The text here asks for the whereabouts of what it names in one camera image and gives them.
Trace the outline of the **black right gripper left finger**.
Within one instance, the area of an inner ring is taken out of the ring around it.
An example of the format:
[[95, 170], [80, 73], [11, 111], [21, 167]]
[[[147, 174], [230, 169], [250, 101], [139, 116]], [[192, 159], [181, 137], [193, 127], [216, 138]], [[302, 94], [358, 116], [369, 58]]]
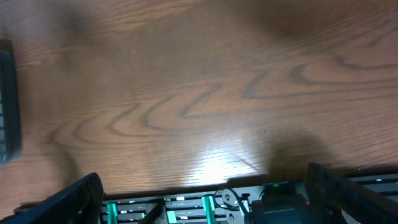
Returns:
[[103, 197], [101, 179], [93, 172], [39, 204], [3, 218], [1, 223], [97, 223]]

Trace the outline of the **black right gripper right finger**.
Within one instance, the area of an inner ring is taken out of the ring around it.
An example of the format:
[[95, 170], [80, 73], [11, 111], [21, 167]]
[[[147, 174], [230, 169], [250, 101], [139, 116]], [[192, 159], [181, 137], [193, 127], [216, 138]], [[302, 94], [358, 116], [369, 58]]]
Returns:
[[397, 223], [397, 202], [320, 164], [308, 165], [304, 184], [315, 223], [346, 223], [343, 212], [360, 223]]

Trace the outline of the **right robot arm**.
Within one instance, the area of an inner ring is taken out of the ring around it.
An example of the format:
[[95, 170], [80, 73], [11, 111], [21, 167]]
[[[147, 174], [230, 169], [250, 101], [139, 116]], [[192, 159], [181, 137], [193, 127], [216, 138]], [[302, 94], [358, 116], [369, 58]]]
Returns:
[[396, 223], [397, 172], [344, 177], [311, 163], [303, 180], [106, 195], [91, 173], [4, 223]]

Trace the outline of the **grey plastic mesh basket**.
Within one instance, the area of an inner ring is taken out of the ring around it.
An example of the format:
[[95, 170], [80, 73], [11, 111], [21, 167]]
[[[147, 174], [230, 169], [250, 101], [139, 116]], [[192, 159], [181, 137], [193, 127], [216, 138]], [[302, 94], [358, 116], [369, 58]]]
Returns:
[[16, 67], [12, 52], [1, 49], [1, 167], [22, 153]]

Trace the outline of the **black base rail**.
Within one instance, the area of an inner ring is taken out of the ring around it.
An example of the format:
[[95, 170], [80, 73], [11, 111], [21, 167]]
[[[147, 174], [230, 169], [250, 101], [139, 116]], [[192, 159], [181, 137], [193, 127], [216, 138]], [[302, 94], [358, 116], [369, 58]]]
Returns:
[[[348, 177], [364, 187], [397, 202], [397, 172]], [[293, 187], [296, 193], [307, 197], [303, 180], [269, 182], [250, 187], [232, 188], [239, 196], [247, 211], [251, 212], [251, 203], [265, 195], [265, 189]], [[98, 223], [139, 223], [160, 203], [164, 204], [164, 215], [157, 223], [242, 223], [242, 208], [230, 212], [224, 208], [237, 207], [237, 198], [230, 190], [199, 191], [194, 193], [161, 195], [153, 197], [122, 198], [105, 200], [101, 206]]]

